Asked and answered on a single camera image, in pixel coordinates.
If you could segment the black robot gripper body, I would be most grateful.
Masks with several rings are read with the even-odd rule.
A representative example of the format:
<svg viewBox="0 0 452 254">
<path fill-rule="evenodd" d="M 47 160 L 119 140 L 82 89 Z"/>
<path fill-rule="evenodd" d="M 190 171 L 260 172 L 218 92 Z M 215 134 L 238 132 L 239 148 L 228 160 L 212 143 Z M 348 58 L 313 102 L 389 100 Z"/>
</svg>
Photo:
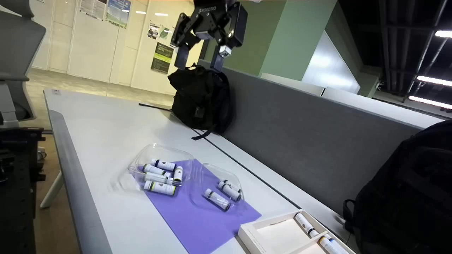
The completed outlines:
<svg viewBox="0 0 452 254">
<path fill-rule="evenodd" d="M 194 5 L 191 16 L 180 14 L 173 45 L 193 48 L 203 40 L 215 40 L 229 48 L 244 45 L 249 13 L 239 0 L 194 0 Z"/>
</svg>

